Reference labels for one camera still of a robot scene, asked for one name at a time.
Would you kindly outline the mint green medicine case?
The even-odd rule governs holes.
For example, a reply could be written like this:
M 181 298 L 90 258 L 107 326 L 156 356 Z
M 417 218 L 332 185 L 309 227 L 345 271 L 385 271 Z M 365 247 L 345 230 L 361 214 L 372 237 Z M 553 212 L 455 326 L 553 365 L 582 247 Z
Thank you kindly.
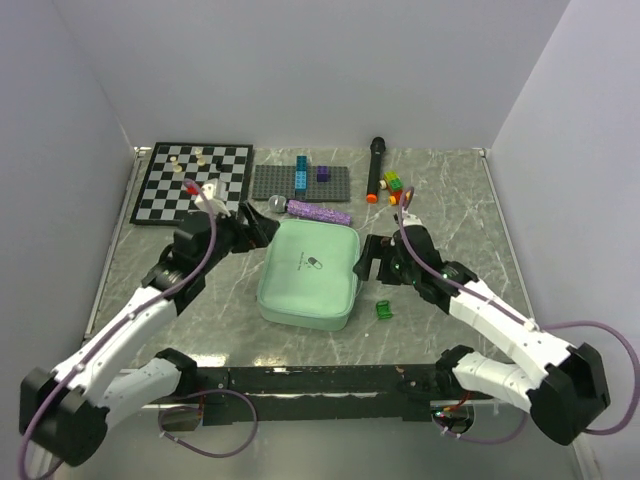
M 358 233 L 348 227 L 287 219 L 267 248 L 257 304 L 267 321 L 314 330 L 343 329 L 359 280 Z

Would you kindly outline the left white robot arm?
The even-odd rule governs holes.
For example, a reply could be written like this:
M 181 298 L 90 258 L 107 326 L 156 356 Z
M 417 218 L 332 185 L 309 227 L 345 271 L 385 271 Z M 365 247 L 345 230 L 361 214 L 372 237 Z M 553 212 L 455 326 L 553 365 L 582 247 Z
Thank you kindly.
M 188 214 L 125 307 L 88 343 L 53 370 L 31 370 L 20 384 L 19 431 L 62 463 L 78 466 L 108 431 L 163 397 L 184 402 L 197 390 L 198 367 L 165 349 L 123 377 L 128 362 L 204 290 L 207 274 L 227 255 L 267 247 L 276 220 L 243 202 L 237 214 L 211 208 Z

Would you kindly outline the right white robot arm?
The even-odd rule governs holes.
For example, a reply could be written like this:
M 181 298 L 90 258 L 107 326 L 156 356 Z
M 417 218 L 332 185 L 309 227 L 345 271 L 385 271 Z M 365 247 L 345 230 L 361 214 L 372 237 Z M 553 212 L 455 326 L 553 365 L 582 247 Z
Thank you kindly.
M 444 260 L 427 229 L 405 226 L 392 236 L 368 235 L 353 267 L 366 281 L 412 287 L 426 302 L 471 327 L 507 357 L 501 363 L 465 346 L 444 353 L 436 375 L 439 392 L 458 398 L 477 392 L 528 413 L 549 439 L 568 445 L 610 405 L 601 355 L 542 330 L 497 296 L 476 273 Z

